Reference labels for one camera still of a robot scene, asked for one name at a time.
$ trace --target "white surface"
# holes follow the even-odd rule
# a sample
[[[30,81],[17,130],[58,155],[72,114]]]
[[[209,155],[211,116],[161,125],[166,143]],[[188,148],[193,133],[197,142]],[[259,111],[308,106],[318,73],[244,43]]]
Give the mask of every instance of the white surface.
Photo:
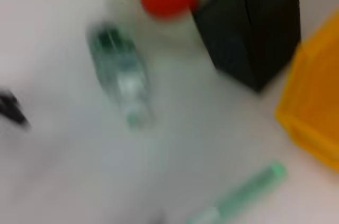
[[[287,165],[288,180],[235,223],[338,219],[338,177],[273,118],[283,80],[257,96],[216,73],[199,45],[141,31],[157,122],[129,131],[101,92],[84,39],[104,4],[0,0],[0,83],[32,124],[23,132],[0,123],[1,223],[147,223],[158,210],[185,223],[272,159]]]

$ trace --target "black object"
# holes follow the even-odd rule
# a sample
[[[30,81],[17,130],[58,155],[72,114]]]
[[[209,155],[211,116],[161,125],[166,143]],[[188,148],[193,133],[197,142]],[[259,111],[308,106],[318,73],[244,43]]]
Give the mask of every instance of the black object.
[[[17,125],[28,126],[28,120],[20,111],[16,97],[9,91],[0,91],[0,115]]]
[[[192,14],[214,66],[256,91],[301,39],[299,0],[209,0]]]

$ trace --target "yellow container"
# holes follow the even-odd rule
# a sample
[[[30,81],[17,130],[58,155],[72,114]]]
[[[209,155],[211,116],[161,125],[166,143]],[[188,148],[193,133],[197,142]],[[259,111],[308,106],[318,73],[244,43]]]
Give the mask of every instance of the yellow container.
[[[297,145],[339,170],[339,12],[297,48],[276,118]]]

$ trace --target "green marker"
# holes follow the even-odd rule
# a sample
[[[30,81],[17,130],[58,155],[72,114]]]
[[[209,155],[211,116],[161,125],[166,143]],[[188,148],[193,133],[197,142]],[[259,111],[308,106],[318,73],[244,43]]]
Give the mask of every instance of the green marker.
[[[287,171],[280,163],[273,163],[265,170],[252,177],[235,191],[227,194],[215,205],[204,209],[187,224],[219,224],[235,216],[251,200],[267,190],[275,188],[286,177]]]

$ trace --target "clear plastic bottle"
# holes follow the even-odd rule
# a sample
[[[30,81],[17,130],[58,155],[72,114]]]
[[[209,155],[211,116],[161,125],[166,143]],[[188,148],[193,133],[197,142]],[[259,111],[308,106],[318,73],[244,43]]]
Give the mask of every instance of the clear plastic bottle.
[[[151,121],[146,69],[134,43],[109,23],[92,30],[88,39],[98,80],[114,98],[131,127]]]

